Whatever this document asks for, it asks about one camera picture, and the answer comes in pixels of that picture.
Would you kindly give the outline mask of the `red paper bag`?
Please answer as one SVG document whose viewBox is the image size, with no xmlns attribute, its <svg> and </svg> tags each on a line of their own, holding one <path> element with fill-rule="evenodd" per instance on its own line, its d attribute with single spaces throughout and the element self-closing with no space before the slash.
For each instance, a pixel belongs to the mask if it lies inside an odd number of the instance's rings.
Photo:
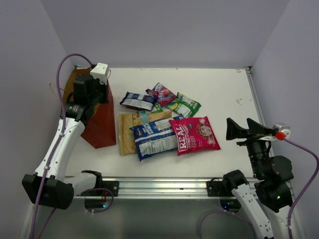
<svg viewBox="0 0 319 239">
<path fill-rule="evenodd" d="M 73 82 L 79 75 L 90 75 L 91 68 L 75 69 L 65 84 L 62 100 L 66 116 L 83 122 L 81 137 L 95 149 L 116 144 L 114 101 L 110 85 L 107 104 L 77 104 L 73 102 Z"/>
</svg>

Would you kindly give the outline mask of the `aluminium mounting rail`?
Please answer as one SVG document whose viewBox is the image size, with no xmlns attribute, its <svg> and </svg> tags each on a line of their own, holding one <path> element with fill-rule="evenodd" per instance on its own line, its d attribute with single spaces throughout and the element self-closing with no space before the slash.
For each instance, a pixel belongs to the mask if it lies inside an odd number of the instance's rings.
<svg viewBox="0 0 319 239">
<path fill-rule="evenodd" d="M 103 177 L 118 182 L 118 199 L 206 199 L 210 178 Z"/>
</svg>

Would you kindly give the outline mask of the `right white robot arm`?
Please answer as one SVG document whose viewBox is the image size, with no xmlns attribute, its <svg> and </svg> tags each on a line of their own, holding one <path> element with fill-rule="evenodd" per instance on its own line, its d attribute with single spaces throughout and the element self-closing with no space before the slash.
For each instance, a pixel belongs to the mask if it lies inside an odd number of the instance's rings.
<svg viewBox="0 0 319 239">
<path fill-rule="evenodd" d="M 256 192 L 240 170 L 223 176 L 222 190 L 239 201 L 258 239 L 289 238 L 288 212 L 293 204 L 287 182 L 293 179 L 292 163 L 284 156 L 270 156 L 271 143 L 290 137 L 290 127 L 276 124 L 272 128 L 248 118 L 248 128 L 227 118 L 226 140 L 237 139 L 247 148 Z"/>
</svg>

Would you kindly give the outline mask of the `small dark blue snack bag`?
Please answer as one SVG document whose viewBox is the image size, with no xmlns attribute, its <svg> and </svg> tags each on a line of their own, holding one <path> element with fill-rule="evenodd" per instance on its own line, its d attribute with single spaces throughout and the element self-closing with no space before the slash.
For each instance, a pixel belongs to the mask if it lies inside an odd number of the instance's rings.
<svg viewBox="0 0 319 239">
<path fill-rule="evenodd" d="M 127 92 L 120 105 L 151 111 L 156 104 L 156 100 L 150 95 Z"/>
</svg>

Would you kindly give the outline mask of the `small green snack packet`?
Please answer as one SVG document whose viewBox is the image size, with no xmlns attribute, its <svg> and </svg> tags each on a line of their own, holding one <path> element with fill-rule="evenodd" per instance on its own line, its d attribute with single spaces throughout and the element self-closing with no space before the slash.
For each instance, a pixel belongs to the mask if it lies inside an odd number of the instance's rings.
<svg viewBox="0 0 319 239">
<path fill-rule="evenodd" d="M 159 103 L 156 103 L 151 111 L 146 111 L 146 110 L 141 110 L 141 111 L 137 111 L 138 114 L 142 114 L 142 115 L 149 115 L 152 113 L 160 113 L 163 112 L 162 107 Z"/>
</svg>

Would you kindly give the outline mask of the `purple candy bag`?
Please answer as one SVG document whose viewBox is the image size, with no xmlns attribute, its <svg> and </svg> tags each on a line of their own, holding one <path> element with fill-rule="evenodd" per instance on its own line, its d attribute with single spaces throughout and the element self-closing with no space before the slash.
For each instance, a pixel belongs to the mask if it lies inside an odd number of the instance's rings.
<svg viewBox="0 0 319 239">
<path fill-rule="evenodd" d="M 161 107 L 175 100 L 176 95 L 161 83 L 157 83 L 152 89 L 146 89 L 146 93 L 152 96 Z"/>
</svg>

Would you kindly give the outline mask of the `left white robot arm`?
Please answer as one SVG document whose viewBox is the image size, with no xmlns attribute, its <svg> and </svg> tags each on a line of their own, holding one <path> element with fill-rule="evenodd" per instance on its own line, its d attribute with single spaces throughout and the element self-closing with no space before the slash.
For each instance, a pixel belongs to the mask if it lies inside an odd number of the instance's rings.
<svg viewBox="0 0 319 239">
<path fill-rule="evenodd" d="M 100 172 L 83 170 L 66 179 L 65 173 L 76 140 L 93 116 L 97 104 L 108 102 L 108 79 L 105 73 L 79 75 L 73 83 L 73 101 L 65 105 L 54 140 L 33 174 L 26 174 L 22 185 L 34 204 L 67 209 L 73 197 L 83 192 L 96 196 L 104 184 Z"/>
</svg>

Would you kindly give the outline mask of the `green snack bag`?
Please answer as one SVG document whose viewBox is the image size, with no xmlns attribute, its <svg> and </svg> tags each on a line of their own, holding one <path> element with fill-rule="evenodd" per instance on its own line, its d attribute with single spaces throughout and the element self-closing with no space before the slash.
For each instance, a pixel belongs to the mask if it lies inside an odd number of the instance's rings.
<svg viewBox="0 0 319 239">
<path fill-rule="evenodd" d="M 176 98 L 165 107 L 184 118 L 191 118 L 199 111 L 201 104 L 178 92 Z"/>
</svg>

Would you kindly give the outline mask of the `tan popcorn chips bag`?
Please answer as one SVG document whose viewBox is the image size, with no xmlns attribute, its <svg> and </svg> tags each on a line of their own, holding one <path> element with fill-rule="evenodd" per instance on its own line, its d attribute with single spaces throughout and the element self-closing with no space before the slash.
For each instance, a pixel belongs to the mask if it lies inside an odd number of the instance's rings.
<svg viewBox="0 0 319 239">
<path fill-rule="evenodd" d="M 134 126 L 147 124 L 160 119 L 168 119 L 172 116 L 171 111 L 159 113 L 139 112 L 134 114 L 119 114 L 119 142 L 120 154 L 127 155 L 136 153 L 134 142 Z"/>
</svg>

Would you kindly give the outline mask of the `blue Doritos chips bag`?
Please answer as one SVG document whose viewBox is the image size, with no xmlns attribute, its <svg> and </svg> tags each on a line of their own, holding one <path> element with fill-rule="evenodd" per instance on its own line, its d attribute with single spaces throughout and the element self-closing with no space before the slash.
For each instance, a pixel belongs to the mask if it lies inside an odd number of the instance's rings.
<svg viewBox="0 0 319 239">
<path fill-rule="evenodd" d="M 139 161 L 177 148 L 177 137 L 169 121 L 180 119 L 184 119 L 184 117 L 178 115 L 173 118 L 158 119 L 130 128 L 133 131 Z"/>
</svg>

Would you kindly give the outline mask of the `pink Real chips bag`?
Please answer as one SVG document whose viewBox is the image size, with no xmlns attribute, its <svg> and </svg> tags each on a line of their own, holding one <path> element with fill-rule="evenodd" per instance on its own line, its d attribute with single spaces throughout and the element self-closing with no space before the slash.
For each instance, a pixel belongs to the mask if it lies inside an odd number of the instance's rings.
<svg viewBox="0 0 319 239">
<path fill-rule="evenodd" d="M 178 156 L 221 149 L 207 116 L 171 119 L 169 123 L 177 137 Z"/>
</svg>

